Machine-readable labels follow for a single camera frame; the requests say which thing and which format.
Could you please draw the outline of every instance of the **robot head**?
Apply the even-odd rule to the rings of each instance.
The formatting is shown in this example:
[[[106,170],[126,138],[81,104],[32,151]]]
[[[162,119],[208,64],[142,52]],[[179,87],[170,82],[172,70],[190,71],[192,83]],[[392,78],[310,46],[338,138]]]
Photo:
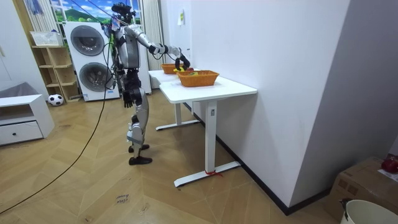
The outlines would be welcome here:
[[[112,11],[117,13],[116,18],[127,24],[131,24],[132,17],[136,16],[136,12],[135,11],[131,12],[130,10],[131,6],[125,5],[123,2],[113,4],[112,6]]]

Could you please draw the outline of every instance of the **orange basket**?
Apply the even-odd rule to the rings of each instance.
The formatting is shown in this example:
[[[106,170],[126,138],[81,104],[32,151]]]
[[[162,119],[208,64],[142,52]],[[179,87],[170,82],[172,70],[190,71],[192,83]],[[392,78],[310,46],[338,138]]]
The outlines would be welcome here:
[[[162,69],[165,74],[176,74],[177,72],[174,71],[175,65],[174,64],[162,64]]]
[[[198,75],[189,75],[193,72],[197,72]],[[214,85],[217,76],[219,73],[202,70],[202,71],[186,71],[186,72],[177,72],[178,77],[181,80],[181,84],[186,87],[195,87],[195,86],[210,86]]]

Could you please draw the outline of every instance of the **wooden floor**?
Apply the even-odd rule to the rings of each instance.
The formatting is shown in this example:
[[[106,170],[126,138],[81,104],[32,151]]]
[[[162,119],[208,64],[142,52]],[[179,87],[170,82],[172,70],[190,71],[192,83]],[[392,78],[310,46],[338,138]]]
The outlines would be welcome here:
[[[285,217],[242,168],[176,189],[173,181],[204,169],[201,124],[155,131],[174,122],[174,107],[155,91],[143,156],[153,163],[129,166],[127,122],[133,109],[109,100],[80,160],[61,178],[0,223],[337,223],[322,202]],[[51,107],[55,129],[47,139],[0,147],[0,211],[23,200],[63,172],[79,155],[97,122],[102,102]],[[192,119],[182,107],[183,120]],[[216,146],[216,165],[232,161]]]

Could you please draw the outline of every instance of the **humanoid robot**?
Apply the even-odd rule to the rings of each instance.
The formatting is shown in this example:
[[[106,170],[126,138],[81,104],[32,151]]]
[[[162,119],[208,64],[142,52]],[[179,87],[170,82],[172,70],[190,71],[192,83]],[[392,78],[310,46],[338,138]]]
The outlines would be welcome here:
[[[112,10],[119,14],[117,18],[125,25],[131,21],[132,15],[135,13],[130,12],[130,9],[130,6],[123,3],[117,3],[112,7]],[[180,60],[183,62],[182,68],[185,70],[190,66],[190,63],[179,48],[153,43],[136,24],[122,25],[113,34],[113,72],[117,77],[122,77],[124,107],[130,108],[134,104],[136,109],[136,113],[131,116],[131,123],[129,123],[129,131],[127,132],[127,140],[132,142],[129,152],[134,153],[134,156],[129,159],[129,164],[148,164],[152,162],[152,159],[140,155],[141,150],[149,148],[148,145],[144,145],[149,105],[138,78],[140,66],[138,43],[146,47],[152,55],[175,55],[175,66],[178,70],[180,70]]]

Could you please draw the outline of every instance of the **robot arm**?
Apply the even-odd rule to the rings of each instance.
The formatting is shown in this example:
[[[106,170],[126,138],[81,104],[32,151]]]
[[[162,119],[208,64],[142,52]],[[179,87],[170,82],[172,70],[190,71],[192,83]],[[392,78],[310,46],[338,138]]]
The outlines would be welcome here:
[[[181,53],[181,49],[174,46],[166,46],[159,43],[153,43],[145,33],[136,24],[124,27],[127,35],[135,37],[140,44],[148,49],[151,54],[173,54],[176,56],[175,68],[180,70],[180,60],[183,62],[183,69],[186,70],[190,66],[190,62]]]

